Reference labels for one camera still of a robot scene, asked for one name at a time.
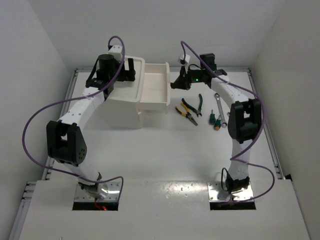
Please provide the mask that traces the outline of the yellow handled pliers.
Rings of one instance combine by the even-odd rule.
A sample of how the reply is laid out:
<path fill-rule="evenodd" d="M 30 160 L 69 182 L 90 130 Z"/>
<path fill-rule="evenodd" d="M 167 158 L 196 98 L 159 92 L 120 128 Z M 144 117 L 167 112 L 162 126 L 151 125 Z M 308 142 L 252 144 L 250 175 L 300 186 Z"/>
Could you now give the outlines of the yellow handled pliers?
<path fill-rule="evenodd" d="M 198 123 L 196 122 L 196 120 L 191 115 L 189 108 L 183 102 L 181 102 L 180 105 L 185 109 L 185 111 L 181 111 L 178 108 L 178 106 L 175 106 L 174 108 L 175 108 L 176 112 L 178 114 L 180 114 L 181 116 L 185 117 L 186 119 L 188 119 L 195 126 L 198 126 Z"/>

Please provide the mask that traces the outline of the small green screwdriver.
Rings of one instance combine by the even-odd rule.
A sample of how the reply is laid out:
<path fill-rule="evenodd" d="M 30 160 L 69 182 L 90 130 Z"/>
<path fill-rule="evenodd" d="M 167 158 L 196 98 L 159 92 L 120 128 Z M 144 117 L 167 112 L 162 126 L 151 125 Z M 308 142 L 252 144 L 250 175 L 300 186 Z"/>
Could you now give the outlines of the small green screwdriver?
<path fill-rule="evenodd" d="M 211 113 L 210 113 L 210 115 L 209 115 L 209 120 L 208 120 L 208 122 L 209 122 L 209 124 L 210 125 L 214 125 L 215 124 L 215 122 L 216 122 L 216 117 L 215 117 L 215 114 L 214 114 L 214 112 L 213 112 L 213 110 L 211 110 Z"/>

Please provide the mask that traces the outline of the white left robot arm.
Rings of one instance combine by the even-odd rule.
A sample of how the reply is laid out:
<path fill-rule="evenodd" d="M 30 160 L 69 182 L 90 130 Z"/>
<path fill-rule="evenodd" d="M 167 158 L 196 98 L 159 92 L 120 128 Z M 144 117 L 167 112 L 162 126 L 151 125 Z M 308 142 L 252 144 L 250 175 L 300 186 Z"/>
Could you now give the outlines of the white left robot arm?
<path fill-rule="evenodd" d="M 133 58 L 128 58 L 125 69 L 124 58 L 101 54 L 85 82 L 81 99 L 60 117 L 46 126 L 48 156 L 65 165 L 78 178 L 80 188 L 95 200 L 107 197 L 108 186 L 102 183 L 102 175 L 85 161 L 87 145 L 82 129 L 114 90 L 114 83 L 133 82 L 135 67 Z"/>

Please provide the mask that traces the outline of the green orange screwdriver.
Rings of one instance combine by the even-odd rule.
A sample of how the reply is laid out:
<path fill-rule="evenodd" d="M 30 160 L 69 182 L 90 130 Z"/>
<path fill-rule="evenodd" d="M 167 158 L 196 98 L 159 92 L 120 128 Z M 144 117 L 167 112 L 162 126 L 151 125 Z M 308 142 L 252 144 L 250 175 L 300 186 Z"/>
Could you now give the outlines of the green orange screwdriver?
<path fill-rule="evenodd" d="M 219 115 L 218 118 L 215 120 L 215 123 L 214 123 L 214 129 L 216 131 L 218 131 L 220 128 L 221 128 L 221 125 L 222 125 L 222 119 L 221 119 L 221 116 Z"/>

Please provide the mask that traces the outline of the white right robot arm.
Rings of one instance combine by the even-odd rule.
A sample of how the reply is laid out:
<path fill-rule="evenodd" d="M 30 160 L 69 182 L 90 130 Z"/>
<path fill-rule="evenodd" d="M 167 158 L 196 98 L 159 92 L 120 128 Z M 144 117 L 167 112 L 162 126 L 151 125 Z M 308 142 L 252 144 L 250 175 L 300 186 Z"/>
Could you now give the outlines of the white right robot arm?
<path fill-rule="evenodd" d="M 200 65 L 191 69 L 190 56 L 180 55 L 179 76 L 170 87 L 189 90 L 192 84 L 204 83 L 214 91 L 216 100 L 224 101 L 229 107 L 226 126 L 232 139 L 232 154 L 221 187 L 231 194 L 249 186 L 250 149 L 263 130 L 263 106 L 257 96 L 249 98 L 242 93 L 243 87 L 231 83 L 225 70 L 217 69 L 213 53 L 201 54 L 199 60 Z"/>

